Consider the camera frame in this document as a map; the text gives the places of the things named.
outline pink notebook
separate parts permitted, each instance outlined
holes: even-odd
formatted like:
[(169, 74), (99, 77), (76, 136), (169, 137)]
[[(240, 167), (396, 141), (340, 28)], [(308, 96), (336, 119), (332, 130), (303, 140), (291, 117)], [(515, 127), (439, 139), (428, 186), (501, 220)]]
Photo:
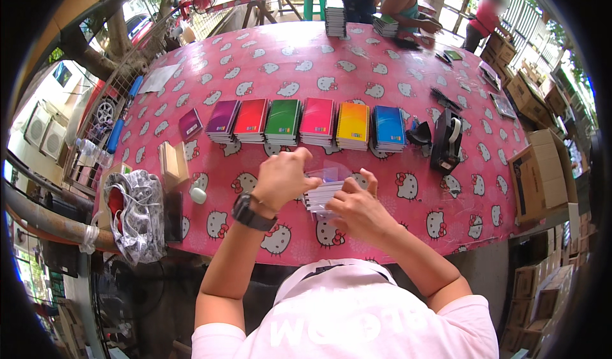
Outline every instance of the pink notebook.
[(307, 98), (300, 133), (331, 136), (333, 108), (333, 100)]
[(195, 136), (202, 128), (202, 121), (200, 121), (198, 111), (195, 110), (195, 108), (187, 112), (185, 116), (181, 117), (179, 120), (180, 135), (183, 136), (183, 140), (185, 141)]

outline hand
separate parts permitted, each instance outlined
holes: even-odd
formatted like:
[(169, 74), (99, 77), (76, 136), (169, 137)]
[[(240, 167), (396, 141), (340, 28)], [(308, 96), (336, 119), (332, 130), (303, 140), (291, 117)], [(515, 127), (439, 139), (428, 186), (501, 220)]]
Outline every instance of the hand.
[(397, 230), (399, 224), (377, 199), (378, 180), (374, 174), (363, 168), (360, 173), (368, 181), (367, 190), (349, 177), (325, 208), (340, 216), (329, 221), (332, 225), (381, 249), (388, 233)]
[(429, 33), (436, 33), (442, 29), (440, 23), (436, 23), (431, 19), (422, 20), (419, 27), (423, 28)]
[(323, 183), (317, 177), (304, 177), (304, 161), (311, 158), (310, 151), (303, 147), (270, 156), (259, 166), (259, 177), (252, 195), (277, 213), (287, 202)]

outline smartphone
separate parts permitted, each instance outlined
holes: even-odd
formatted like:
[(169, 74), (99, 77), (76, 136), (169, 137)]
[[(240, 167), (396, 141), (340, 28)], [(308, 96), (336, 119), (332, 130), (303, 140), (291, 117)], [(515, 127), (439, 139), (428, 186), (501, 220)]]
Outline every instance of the smartphone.
[(164, 238), (166, 242), (183, 241), (183, 194), (166, 193), (164, 199)]

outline dark purple notebook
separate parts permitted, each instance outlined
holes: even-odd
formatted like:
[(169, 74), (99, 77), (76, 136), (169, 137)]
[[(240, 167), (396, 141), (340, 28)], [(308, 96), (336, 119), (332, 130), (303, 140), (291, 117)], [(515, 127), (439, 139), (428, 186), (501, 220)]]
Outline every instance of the dark purple notebook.
[(206, 133), (231, 133), (238, 108), (240, 108), (240, 101), (238, 100), (217, 102), (206, 126)]
[(195, 110), (195, 108), (192, 108), (192, 110), (187, 112), (185, 116), (181, 117), (179, 120), (180, 135), (183, 136), (184, 141), (195, 136), (195, 134), (200, 132), (203, 128), (202, 121), (200, 121), (200, 116), (198, 116), (198, 111)]

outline black watch strap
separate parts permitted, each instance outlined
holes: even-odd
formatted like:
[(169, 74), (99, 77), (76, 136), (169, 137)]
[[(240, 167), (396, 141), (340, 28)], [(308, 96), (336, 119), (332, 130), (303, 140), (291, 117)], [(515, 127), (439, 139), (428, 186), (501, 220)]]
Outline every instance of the black watch strap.
[(251, 195), (249, 193), (239, 194), (234, 202), (234, 207), (231, 211), (231, 216), (235, 221), (250, 227), (251, 229), (259, 230), (262, 232), (270, 231), (270, 229), (276, 224), (278, 218), (272, 219), (264, 218), (251, 210)]

